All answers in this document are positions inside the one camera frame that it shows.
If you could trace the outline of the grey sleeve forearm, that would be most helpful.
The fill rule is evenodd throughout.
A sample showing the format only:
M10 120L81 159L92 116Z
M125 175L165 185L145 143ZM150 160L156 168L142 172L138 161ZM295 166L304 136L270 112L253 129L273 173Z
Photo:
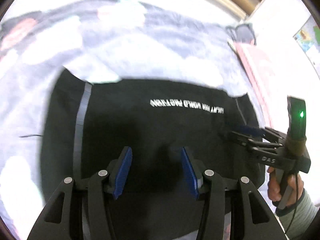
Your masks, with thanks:
M317 208L307 191L304 189L302 196L297 202L297 208L292 205L285 209L276 209L276 215L286 231L289 239L300 239L303 233L310 226L313 219L316 217L319 208Z

